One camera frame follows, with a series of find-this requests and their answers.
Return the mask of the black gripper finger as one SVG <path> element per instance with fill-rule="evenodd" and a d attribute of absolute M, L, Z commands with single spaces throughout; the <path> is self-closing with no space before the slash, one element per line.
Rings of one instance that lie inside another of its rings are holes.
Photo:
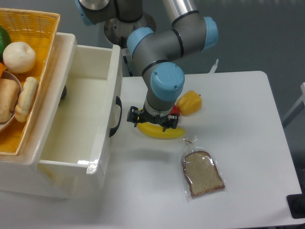
<path fill-rule="evenodd" d="M 167 129 L 176 129 L 179 122 L 178 114 L 168 115 L 165 120 L 162 122 L 163 132 Z"/>
<path fill-rule="evenodd" d="M 128 111 L 127 122 L 133 123 L 134 127 L 136 127 L 141 114 L 142 112 L 138 107 L 131 106 Z"/>

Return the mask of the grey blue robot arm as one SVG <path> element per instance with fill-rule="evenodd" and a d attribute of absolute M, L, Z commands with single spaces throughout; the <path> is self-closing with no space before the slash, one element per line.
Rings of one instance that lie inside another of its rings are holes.
<path fill-rule="evenodd" d="M 178 116 L 171 110 L 181 94 L 185 76 L 174 61 L 214 46 L 219 37 L 215 21 L 202 17 L 193 0 L 165 0 L 170 30 L 157 34 L 148 26 L 140 0 L 78 0 L 87 25 L 110 23 L 111 31 L 130 51 L 147 86 L 142 109 L 132 106 L 127 121 L 175 129 Z"/>

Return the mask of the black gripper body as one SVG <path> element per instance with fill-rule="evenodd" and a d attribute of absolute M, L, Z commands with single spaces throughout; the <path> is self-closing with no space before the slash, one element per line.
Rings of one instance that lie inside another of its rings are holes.
<path fill-rule="evenodd" d="M 172 127 L 168 115 L 161 117 L 160 115 L 154 116 L 148 113 L 145 108 L 140 110 L 140 123 L 150 123 L 160 125 L 162 127 Z"/>

